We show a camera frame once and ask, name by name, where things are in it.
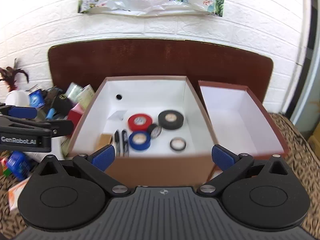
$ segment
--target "metal screw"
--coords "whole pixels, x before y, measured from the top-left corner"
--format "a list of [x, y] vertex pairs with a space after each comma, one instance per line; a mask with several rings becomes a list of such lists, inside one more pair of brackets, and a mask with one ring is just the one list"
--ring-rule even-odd
[[216, 190], [216, 188], [212, 185], [202, 185], [200, 190], [204, 193], [212, 193]]
[[116, 185], [112, 188], [112, 191], [114, 193], [118, 193], [118, 194], [121, 194], [121, 193], [125, 193], [128, 191], [128, 188], [125, 186], [125, 185]]

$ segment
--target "wall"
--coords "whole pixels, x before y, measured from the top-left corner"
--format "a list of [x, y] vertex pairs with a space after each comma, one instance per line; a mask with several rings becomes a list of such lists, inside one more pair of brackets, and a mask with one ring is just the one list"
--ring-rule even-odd
[[[279, 112], [287, 99], [296, 62], [302, 64], [302, 7], [303, 0], [226, 0], [223, 18], [143, 18], [77, 14], [77, 0], [0, 0], [0, 67], [13, 65], [18, 57], [31, 80], [27, 85], [19, 76], [19, 88], [36, 83], [48, 88], [52, 82], [47, 51], [55, 44], [117, 37], [207, 41], [272, 58], [274, 71], [264, 106]], [[0, 101], [6, 91], [1, 84]]]

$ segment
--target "leopard print fabric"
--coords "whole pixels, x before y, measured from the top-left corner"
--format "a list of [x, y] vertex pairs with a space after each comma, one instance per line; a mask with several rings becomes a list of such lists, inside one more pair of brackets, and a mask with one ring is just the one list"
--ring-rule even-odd
[[[279, 114], [271, 114], [271, 117], [290, 149], [285, 159], [311, 199], [311, 206], [302, 227], [320, 239], [320, 161], [288, 119]], [[7, 191], [17, 183], [12, 175], [7, 178], [0, 176], [0, 232], [7, 238], [13, 238], [26, 227], [19, 213], [9, 212]]]

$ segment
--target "marker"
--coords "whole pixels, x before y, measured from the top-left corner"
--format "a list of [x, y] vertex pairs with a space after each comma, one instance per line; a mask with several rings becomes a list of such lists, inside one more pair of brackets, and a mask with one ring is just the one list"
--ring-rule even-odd
[[120, 155], [120, 141], [119, 141], [119, 131], [115, 132], [115, 143], [116, 143], [116, 156]]
[[123, 156], [129, 157], [128, 135], [126, 130], [122, 130]]

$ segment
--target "brown wooden board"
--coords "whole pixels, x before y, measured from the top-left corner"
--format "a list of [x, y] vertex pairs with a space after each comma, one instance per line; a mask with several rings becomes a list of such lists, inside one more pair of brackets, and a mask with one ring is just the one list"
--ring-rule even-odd
[[111, 39], [55, 45], [48, 52], [53, 84], [71, 82], [97, 90], [105, 77], [185, 75], [198, 80], [245, 85], [263, 101], [273, 62], [254, 52], [212, 43], [161, 39]]

